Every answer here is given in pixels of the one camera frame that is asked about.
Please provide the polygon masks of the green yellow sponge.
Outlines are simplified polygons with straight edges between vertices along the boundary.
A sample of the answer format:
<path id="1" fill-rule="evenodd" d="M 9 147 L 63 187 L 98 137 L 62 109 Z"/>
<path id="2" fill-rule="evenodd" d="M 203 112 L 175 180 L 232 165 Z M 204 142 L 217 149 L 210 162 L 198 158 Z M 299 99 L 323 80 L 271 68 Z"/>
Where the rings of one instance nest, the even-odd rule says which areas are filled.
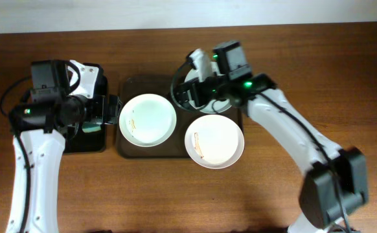
<path id="1" fill-rule="evenodd" d="M 82 124 L 82 131 L 84 133 L 95 133 L 95 132 L 98 132 L 100 131 L 102 128 L 100 126 L 100 124 L 92 124 L 92 123 L 89 123 L 89 122 L 84 122 Z"/>

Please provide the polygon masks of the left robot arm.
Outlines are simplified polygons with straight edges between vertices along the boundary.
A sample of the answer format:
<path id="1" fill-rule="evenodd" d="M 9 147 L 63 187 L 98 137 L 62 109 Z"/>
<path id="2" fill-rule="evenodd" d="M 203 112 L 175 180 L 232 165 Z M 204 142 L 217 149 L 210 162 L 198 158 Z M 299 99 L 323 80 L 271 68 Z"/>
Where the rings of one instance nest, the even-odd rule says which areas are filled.
<path id="1" fill-rule="evenodd" d="M 63 155 L 102 152 L 122 107 L 99 64 L 34 61 L 32 87 L 7 113 L 15 175 L 7 232 L 57 232 Z"/>

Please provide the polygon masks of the white plate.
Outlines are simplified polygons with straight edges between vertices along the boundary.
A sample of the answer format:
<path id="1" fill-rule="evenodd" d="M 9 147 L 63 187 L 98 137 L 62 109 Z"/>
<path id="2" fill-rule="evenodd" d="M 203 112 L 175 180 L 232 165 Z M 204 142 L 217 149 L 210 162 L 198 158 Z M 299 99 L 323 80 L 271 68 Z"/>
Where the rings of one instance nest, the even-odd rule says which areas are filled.
<path id="1" fill-rule="evenodd" d="M 245 140 L 240 127 L 230 118 L 205 115 L 187 128 L 184 145 L 195 163 L 219 170 L 233 165 L 242 156 Z"/>
<path id="2" fill-rule="evenodd" d="M 140 94 L 129 100 L 119 116 L 122 136 L 139 147 L 153 147 L 164 143 L 177 124 L 176 110 L 158 94 Z"/>

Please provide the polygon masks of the pale blue plate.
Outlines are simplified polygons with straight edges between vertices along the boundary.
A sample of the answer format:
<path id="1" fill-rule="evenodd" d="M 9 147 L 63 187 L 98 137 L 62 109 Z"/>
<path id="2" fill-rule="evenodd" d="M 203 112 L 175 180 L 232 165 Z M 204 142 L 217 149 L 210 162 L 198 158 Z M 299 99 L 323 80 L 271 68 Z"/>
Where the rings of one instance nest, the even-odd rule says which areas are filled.
<path id="1" fill-rule="evenodd" d="M 218 65 L 216 62 L 212 61 L 211 62 L 211 67 L 212 67 L 212 71 L 215 72 L 218 76 L 221 76 L 222 74 L 220 73 L 220 70 L 218 68 Z M 186 75 L 185 77 L 185 81 L 190 81 L 194 78 L 197 78 L 198 75 L 197 75 L 197 71 L 194 70 L 194 69 L 191 69 L 188 74 Z M 231 104 L 230 104 L 230 101 L 229 100 L 225 100 L 225 101 L 219 101 L 219 100 L 215 100 L 215 99 L 212 99 L 206 107 L 204 107 L 203 109 L 201 109 L 200 111 L 202 113 L 206 113 L 206 114 L 216 114 L 216 113 L 223 113 L 224 111 L 228 110 L 231 108 Z"/>

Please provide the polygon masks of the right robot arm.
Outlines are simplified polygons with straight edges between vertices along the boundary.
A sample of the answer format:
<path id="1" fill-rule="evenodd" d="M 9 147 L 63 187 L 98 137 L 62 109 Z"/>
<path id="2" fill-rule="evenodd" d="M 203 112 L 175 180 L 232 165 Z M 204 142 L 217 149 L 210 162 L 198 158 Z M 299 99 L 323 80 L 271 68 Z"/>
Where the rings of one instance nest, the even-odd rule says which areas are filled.
<path id="1" fill-rule="evenodd" d="M 172 101 L 195 112 L 227 100 L 287 151 L 304 175 L 301 214 L 287 232 L 353 232 L 349 215 L 369 201 L 364 154 L 326 138 L 267 74 L 253 74 L 239 41 L 223 42 L 213 53 L 196 49 L 186 56 L 170 84 Z"/>

